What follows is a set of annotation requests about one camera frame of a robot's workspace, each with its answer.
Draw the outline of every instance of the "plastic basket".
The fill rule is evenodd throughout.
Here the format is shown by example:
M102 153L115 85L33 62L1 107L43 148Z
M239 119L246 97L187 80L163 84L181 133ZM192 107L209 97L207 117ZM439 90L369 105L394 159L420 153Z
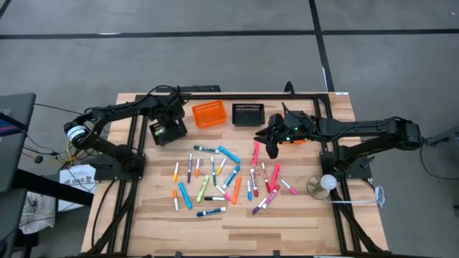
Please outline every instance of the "plastic basket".
M201 129L223 124L227 119L221 100L195 105L192 110L194 123Z
M260 126L265 123L263 104L233 104L232 123L236 126Z

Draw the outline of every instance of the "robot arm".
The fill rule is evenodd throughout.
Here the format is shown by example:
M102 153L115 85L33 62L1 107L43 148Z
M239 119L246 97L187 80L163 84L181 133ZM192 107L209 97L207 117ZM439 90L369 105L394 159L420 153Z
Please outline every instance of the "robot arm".
M133 153L127 145L115 145L101 138L99 135L103 127L109 122L145 115L149 120L157 120L163 128L156 132L156 137L160 140L159 144L163 145L186 134L186 128L181 121L185 115L182 107L184 104L182 94L178 91L161 96L148 94L135 102L90 108L85 114L66 123L64 131L76 149L92 148L105 155L105 158L99 158L97 162L91 163L96 169L98 166L112 168L113 162L108 162L109 158L106 157L109 156L117 161L119 171L132 172L142 165L143 159L139 158L140 153ZM93 123L92 129L86 126L86 122Z
M270 158L278 156L278 143L294 140L314 140L331 142L342 137L375 137L361 144L340 146L336 162L352 163L356 158L396 148L413 151L421 147L424 139L419 126L403 118L392 117L384 120L340 122L330 118L317 118L303 111L290 111L283 104L281 114L272 115L268 126L256 132L254 139L266 145Z

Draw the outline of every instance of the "white ball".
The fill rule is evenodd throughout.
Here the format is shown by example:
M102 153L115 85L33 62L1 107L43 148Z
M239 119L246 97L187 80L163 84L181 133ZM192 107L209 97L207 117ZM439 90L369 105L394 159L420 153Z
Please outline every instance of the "white ball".
M325 190L333 190L336 188L336 178L332 175L323 175L321 178L321 186Z

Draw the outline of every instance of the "green marker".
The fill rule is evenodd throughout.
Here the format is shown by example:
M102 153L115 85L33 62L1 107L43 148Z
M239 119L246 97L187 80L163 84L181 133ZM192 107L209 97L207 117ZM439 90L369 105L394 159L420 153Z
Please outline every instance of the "green marker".
M214 156L210 156L210 162L212 162L212 178L214 179L214 186L216 186L217 185L217 177L215 176Z
M213 149L213 148L208 148L208 147L201 147L201 146L195 145L193 148L194 148L195 150L198 150L198 151L207 151L207 152L215 153L215 154L220 153L220 150Z
M206 187L208 183L209 183L209 175L207 175L204 178L204 181L202 182L201 190L199 190L198 198L196 198L197 203L200 203L202 201L202 197L204 195L204 192L206 191Z

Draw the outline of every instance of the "table leg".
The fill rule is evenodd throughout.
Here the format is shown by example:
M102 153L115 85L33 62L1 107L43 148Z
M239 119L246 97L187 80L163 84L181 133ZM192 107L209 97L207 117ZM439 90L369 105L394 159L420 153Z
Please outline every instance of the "table leg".
M87 191L37 176L22 169L17 169L12 186L84 206L90 206L94 196Z

